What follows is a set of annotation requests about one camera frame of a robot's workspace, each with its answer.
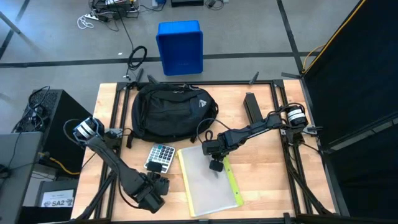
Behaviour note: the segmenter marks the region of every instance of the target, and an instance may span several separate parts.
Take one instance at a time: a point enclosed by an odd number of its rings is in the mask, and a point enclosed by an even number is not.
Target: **wooden tabletop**
[[[289,103],[296,102],[305,105],[299,81],[285,80],[284,84]],[[249,124],[243,107],[243,99],[246,92],[252,92],[255,94],[263,116],[265,116],[269,111],[274,110],[269,85],[208,85],[200,86],[200,88],[208,91],[218,103],[220,112],[218,113],[217,119],[232,128],[243,128]],[[115,93],[116,83],[101,84],[99,87],[94,117],[101,120],[106,128],[110,123]],[[126,116],[126,128],[131,128],[132,126],[131,108],[136,93],[136,90],[132,90],[130,92],[129,106]],[[120,122],[123,97],[124,93],[122,92],[121,99],[119,101],[119,113],[116,119],[116,127],[118,127]],[[282,100],[280,98],[280,94],[278,101],[281,105]],[[225,128],[218,123],[213,123],[210,129],[214,134],[225,131]],[[307,144],[317,147],[315,138],[311,138],[310,136],[304,136],[304,138]],[[121,158],[128,166],[146,173],[144,163],[153,143],[134,139],[132,142],[132,148],[128,149],[125,147],[126,139],[127,138],[123,139]],[[173,146],[178,150],[185,147],[191,147],[193,145],[200,145],[200,142],[196,141],[192,144],[189,139],[186,139],[183,141],[171,142],[167,145]],[[92,154],[93,152],[87,149],[85,161]],[[300,155],[308,187],[312,190],[317,199],[321,201],[325,208],[334,212],[320,156],[313,149],[306,146],[300,146]],[[284,212],[289,212],[291,216],[294,216],[287,171],[278,130],[272,130],[248,140],[245,145],[230,153],[228,157],[233,174],[243,196],[244,205],[242,207],[204,215],[199,218],[275,218],[282,217]],[[79,216],[79,214],[84,211],[98,190],[102,164],[103,161],[100,157],[95,156],[82,170],[75,204],[73,206],[72,218]],[[146,210],[131,208],[123,202],[118,191],[116,191],[112,220],[192,219],[189,215],[185,187],[177,156],[175,156],[168,173],[164,176],[170,179],[170,188],[169,193],[166,196],[163,196],[165,205],[157,213],[151,214]],[[298,188],[297,193],[302,212],[305,212],[300,187],[298,187],[297,184],[296,186]],[[108,195],[105,196],[105,203],[108,201],[107,196]]]

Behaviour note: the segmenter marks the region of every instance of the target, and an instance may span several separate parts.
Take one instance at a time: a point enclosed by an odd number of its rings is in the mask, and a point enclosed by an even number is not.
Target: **gray floor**
[[[2,0],[0,10],[16,18],[24,0]],[[324,44],[344,21],[358,0],[282,1],[299,52]],[[150,6],[150,1],[141,1]],[[78,17],[89,12],[87,1],[30,0],[17,23],[23,35],[14,34],[0,63],[51,62],[126,58],[131,52],[126,33],[118,21],[113,32],[93,21],[94,29],[77,28]],[[230,0],[220,11],[206,7],[171,8],[143,12],[138,19],[125,19],[135,45],[148,48],[149,57],[158,57],[155,36],[165,21],[198,20],[203,31],[204,54],[291,52],[276,0]],[[9,28],[0,21],[0,42]],[[313,60],[309,58],[307,66]],[[234,58],[204,60],[198,75],[167,77],[160,62],[142,67],[160,81],[249,80],[257,71],[259,79],[281,78],[281,72],[297,74],[293,57]],[[121,82],[123,63],[57,67],[0,68],[0,133],[8,133],[21,117],[27,97],[34,88],[50,85],[63,88],[92,112],[100,83]]]

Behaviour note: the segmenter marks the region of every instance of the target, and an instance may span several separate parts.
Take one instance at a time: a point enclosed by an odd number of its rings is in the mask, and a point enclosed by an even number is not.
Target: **black curtain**
[[[352,217],[396,219],[398,125],[330,154]]]
[[[367,0],[304,76],[322,146],[398,116],[397,9]]]

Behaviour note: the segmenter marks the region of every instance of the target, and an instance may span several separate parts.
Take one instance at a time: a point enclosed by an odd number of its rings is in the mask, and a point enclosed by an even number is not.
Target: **blue plastic bin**
[[[156,42],[165,75],[203,71],[203,33],[198,21],[161,22]]]

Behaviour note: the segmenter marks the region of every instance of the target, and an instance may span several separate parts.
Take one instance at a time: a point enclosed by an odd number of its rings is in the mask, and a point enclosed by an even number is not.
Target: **black box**
[[[39,103],[45,92],[46,90],[42,90],[32,96],[31,105]],[[42,152],[49,152],[50,157],[60,161],[71,172],[79,172],[85,152],[64,135],[63,124],[73,118],[83,121],[91,114],[64,90],[49,90],[41,105],[45,108],[44,115],[48,116],[42,139]],[[72,129],[78,123],[78,121],[70,122],[70,125],[67,126],[67,133],[72,135]],[[30,121],[24,119],[18,131],[32,131],[32,128],[33,125]],[[66,174],[54,162],[41,160],[39,164],[60,169],[61,173]]]
[[[172,7],[202,5],[204,5],[204,0],[172,0]]]

